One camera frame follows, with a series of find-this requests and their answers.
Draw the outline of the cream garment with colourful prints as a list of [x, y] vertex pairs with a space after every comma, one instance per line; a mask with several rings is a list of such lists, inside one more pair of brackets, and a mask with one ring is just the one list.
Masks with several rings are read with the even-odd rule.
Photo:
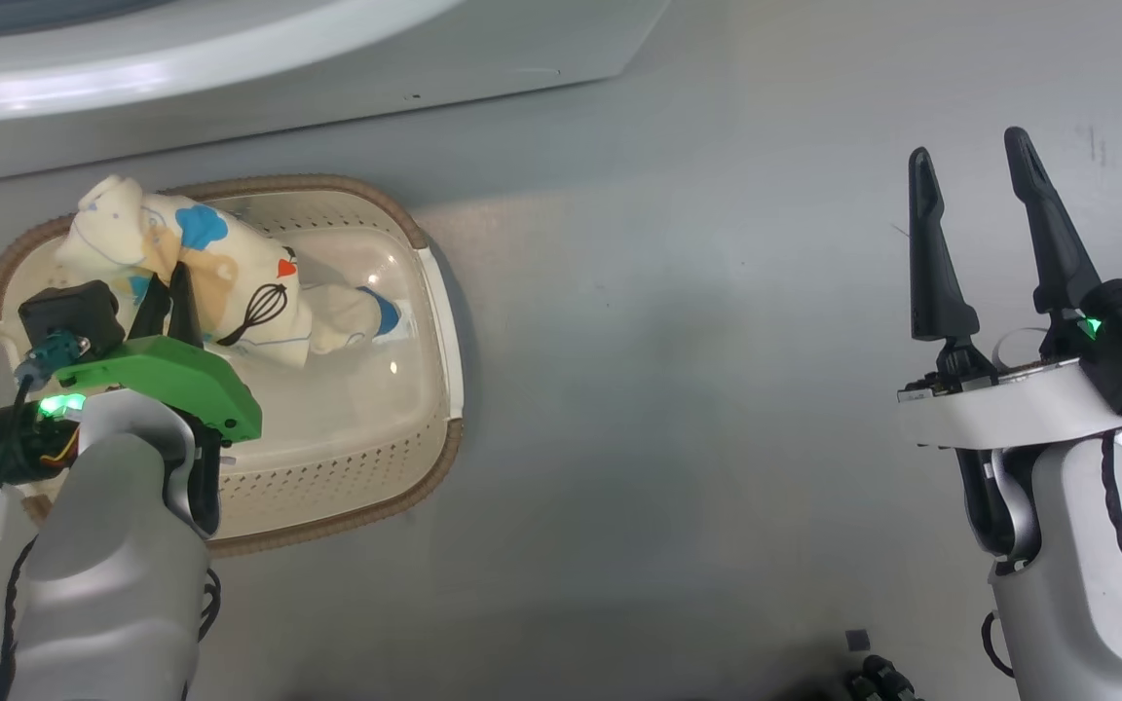
[[55, 261], [101, 279], [142, 308], [153, 277], [187, 268], [202, 343], [300, 369], [312, 356], [368, 345], [401, 323], [369, 285], [307, 283], [289, 245], [241, 219], [183, 196], [150, 194], [112, 174], [79, 200]]

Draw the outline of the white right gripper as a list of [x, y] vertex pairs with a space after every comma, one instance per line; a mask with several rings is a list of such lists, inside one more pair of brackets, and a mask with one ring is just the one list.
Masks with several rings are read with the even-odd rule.
[[[1006, 129], [1003, 147], [1012, 190], [1028, 218], [1038, 274], [1034, 310], [1078, 310], [1103, 280], [1026, 129]], [[917, 341], [980, 332], [978, 312], [963, 298], [954, 274], [944, 212], [931, 156], [917, 147], [909, 157], [910, 334]], [[1122, 430], [1122, 416], [1109, 408], [1074, 358], [1020, 368], [997, 378], [996, 385], [959, 393], [900, 390], [898, 421], [910, 443], [958, 450], [1064, 443]]]

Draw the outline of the white front-load washing machine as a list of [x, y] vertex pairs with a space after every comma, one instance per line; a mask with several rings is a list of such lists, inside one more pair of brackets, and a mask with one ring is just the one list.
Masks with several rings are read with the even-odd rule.
[[671, 0], [174, 0], [0, 37], [0, 179], [614, 77]]

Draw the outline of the cream perforated laundry basket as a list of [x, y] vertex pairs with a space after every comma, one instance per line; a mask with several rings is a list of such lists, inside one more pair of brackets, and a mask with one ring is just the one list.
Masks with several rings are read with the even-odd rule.
[[[213, 205], [289, 245], [304, 282], [369, 285], [401, 311], [387, 336], [312, 356], [300, 369], [205, 345], [263, 408], [261, 439], [223, 452], [210, 559], [360, 527], [426, 497], [462, 439], [463, 381], [448, 288], [414, 218], [383, 192], [327, 174], [218, 181], [160, 195]], [[13, 403], [13, 371], [31, 345], [19, 305], [46, 288], [99, 280], [55, 261], [75, 214], [33, 228], [1, 253], [0, 408]], [[62, 476], [22, 485], [22, 506], [39, 527], [62, 485]]]

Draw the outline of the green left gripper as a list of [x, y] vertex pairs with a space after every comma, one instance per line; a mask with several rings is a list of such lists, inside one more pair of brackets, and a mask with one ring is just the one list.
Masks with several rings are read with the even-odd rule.
[[[232, 365], [204, 345], [190, 268], [177, 262], [168, 285], [157, 274], [142, 287], [130, 338], [99, 359], [67, 365], [62, 387], [125, 387], [200, 419], [232, 444], [263, 436], [263, 408]], [[164, 334], [169, 321], [169, 336]]]

